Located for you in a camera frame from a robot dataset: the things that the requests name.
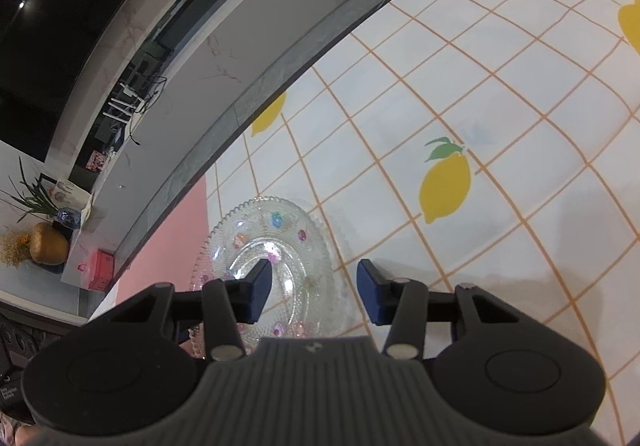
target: blue glass jar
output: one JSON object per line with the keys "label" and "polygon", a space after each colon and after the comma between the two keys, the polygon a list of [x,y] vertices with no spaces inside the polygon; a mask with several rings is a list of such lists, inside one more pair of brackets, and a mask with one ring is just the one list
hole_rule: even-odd
{"label": "blue glass jar", "polygon": [[56,220],[69,229],[80,229],[82,213],[72,207],[63,207],[56,215]]}

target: lemon pattern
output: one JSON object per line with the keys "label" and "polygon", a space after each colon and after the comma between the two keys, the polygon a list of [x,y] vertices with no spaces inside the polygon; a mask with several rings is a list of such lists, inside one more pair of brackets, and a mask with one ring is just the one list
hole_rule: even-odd
{"label": "lemon pattern", "polygon": [[273,101],[265,111],[263,111],[258,119],[251,125],[251,137],[255,137],[258,133],[265,131],[278,118],[284,102],[287,100],[287,92],[283,93],[279,98]]}
{"label": "lemon pattern", "polygon": [[438,143],[426,160],[438,162],[427,172],[420,187],[420,206],[424,221],[448,217],[464,203],[471,187],[471,169],[463,148],[448,137],[429,141],[425,146]]}
{"label": "lemon pattern", "polygon": [[620,7],[618,22],[629,44],[640,54],[640,0]]}

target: white marble wall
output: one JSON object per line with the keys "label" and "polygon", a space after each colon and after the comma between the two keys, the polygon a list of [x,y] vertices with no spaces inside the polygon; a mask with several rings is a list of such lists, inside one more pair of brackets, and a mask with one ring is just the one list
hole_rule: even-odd
{"label": "white marble wall", "polygon": [[128,0],[114,18],[76,83],[53,137],[46,164],[68,176],[92,122],[127,62],[176,0]]}
{"label": "white marble wall", "polygon": [[95,196],[93,220],[72,249],[63,281],[78,284],[76,265],[91,249],[115,251],[206,130],[273,61],[344,1],[226,2],[174,61],[164,93],[136,128],[140,146],[129,140],[121,149]]}

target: glass plate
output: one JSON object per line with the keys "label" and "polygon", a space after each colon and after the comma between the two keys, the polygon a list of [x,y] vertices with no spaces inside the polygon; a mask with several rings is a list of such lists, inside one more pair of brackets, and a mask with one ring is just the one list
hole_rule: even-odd
{"label": "glass plate", "polygon": [[[261,258],[273,267],[273,284],[260,320],[240,323],[247,353],[263,336],[329,336],[337,323],[335,285],[324,239],[300,207],[259,197],[231,211],[213,229],[191,276],[191,290],[212,279],[239,279]],[[191,331],[194,355],[204,357],[202,324]]]}

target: pink wall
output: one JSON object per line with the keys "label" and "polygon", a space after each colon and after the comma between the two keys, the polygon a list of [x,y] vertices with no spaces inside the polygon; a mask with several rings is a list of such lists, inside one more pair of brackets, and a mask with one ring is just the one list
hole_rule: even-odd
{"label": "pink wall", "polygon": [[191,272],[209,236],[205,177],[169,214],[118,283],[120,303],[149,285],[168,281],[177,291],[189,289]]}

